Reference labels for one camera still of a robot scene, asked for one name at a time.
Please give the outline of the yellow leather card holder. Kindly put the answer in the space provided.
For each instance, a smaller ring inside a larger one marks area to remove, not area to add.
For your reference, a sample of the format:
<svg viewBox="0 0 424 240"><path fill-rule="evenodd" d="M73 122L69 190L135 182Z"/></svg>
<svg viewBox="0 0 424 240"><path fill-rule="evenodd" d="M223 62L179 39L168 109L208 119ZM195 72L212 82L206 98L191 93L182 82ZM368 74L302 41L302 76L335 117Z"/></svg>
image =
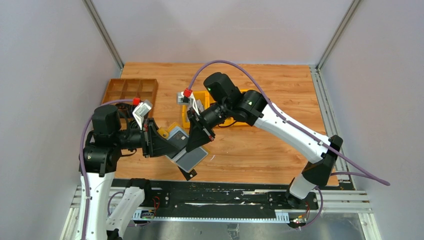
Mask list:
<svg viewBox="0 0 424 240"><path fill-rule="evenodd" d="M209 152L203 147L191 151L186 150L189 134L177 122L174 122L168 128L159 128L158 132L167 141L177 146L178 151L167 154L166 157L185 173L191 172L209 155Z"/></svg>

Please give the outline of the grey credit card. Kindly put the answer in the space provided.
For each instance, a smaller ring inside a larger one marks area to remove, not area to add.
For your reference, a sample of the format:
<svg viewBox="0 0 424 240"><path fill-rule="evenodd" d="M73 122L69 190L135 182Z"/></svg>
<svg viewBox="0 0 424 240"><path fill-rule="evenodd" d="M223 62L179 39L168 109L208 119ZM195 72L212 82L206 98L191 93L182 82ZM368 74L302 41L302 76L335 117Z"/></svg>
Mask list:
<svg viewBox="0 0 424 240"><path fill-rule="evenodd" d="M189 172L186 172L184 169L180 167L178 169L180 170L181 174L183 175L186 181L190 181L192 178L194 178L197 175L197 172L195 169L192 169Z"/></svg>

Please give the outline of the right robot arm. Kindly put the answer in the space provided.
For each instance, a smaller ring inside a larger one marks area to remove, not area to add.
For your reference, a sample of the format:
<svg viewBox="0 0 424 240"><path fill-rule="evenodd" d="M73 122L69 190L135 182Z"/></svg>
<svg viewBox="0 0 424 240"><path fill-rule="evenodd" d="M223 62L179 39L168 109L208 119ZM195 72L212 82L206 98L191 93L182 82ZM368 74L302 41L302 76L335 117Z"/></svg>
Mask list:
<svg viewBox="0 0 424 240"><path fill-rule="evenodd" d="M306 157L306 166L286 191L288 202L298 203L315 187L327 185L338 158L336 152L343 144L341 137L328 137L305 127L270 102L263 93L256 90L241 92L227 74L215 72L204 80L203 85L214 100L203 111L198 109L192 90L185 89L178 97L179 102L188 104L187 152L212 142L216 136L213 129L232 118L273 134Z"/></svg>

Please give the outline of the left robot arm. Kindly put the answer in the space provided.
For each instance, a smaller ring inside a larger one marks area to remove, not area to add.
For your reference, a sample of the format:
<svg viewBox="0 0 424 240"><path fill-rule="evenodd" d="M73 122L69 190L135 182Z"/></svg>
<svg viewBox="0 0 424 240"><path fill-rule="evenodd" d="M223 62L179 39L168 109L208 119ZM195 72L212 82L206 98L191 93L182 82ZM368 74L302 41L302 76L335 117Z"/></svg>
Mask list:
<svg viewBox="0 0 424 240"><path fill-rule="evenodd" d="M128 181L123 196L114 210L110 210L110 190L123 150L142 150L147 157L161 157L178 147L159 134L159 129L148 113L152 104L145 100L132 104L131 116L137 127L122 129L123 113L117 101L97 107L89 117L81 135L79 170L81 173L81 201L78 224L72 234L74 240L121 240L139 206L157 210L165 205L151 182L145 178Z"/></svg>

